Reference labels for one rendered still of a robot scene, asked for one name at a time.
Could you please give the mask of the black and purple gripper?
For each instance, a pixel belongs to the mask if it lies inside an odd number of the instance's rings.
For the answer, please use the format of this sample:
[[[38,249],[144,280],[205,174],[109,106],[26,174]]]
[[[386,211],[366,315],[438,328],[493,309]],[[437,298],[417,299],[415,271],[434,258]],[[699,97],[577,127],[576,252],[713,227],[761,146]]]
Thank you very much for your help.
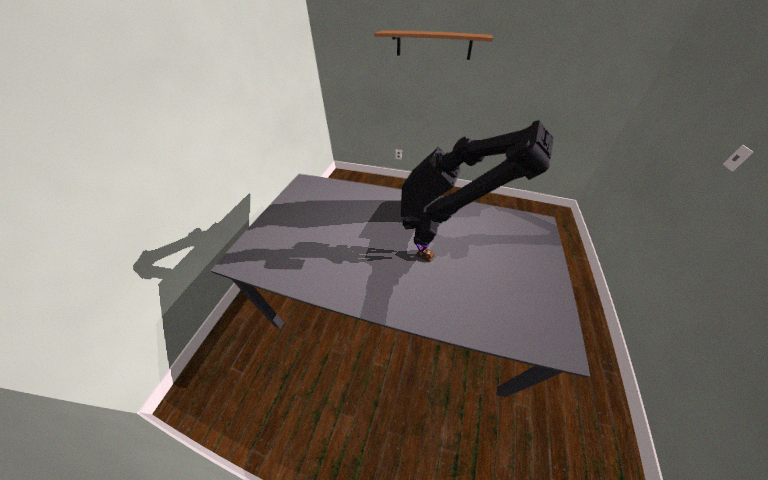
[[[417,237],[417,236],[414,236],[414,243],[418,247],[420,252],[423,252],[429,246],[429,244],[430,244],[430,242],[429,243],[428,242],[422,242],[419,239],[419,237]],[[419,245],[423,246],[424,248],[421,249]]]

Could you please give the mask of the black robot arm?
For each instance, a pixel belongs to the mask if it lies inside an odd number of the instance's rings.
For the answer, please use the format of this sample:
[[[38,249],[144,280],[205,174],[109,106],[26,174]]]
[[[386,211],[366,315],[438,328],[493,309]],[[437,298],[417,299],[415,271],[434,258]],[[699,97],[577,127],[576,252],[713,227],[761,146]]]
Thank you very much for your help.
[[[545,129],[537,120],[526,129],[483,140],[462,137],[450,154],[439,152],[436,165],[453,178],[458,176],[463,162],[473,166],[485,156],[505,152],[507,159],[456,192],[437,199],[421,214],[421,219],[407,214],[403,219],[405,229],[415,229],[415,236],[422,242],[431,242],[439,223],[447,221],[465,205],[512,180],[524,176],[530,180],[547,171],[554,137]]]

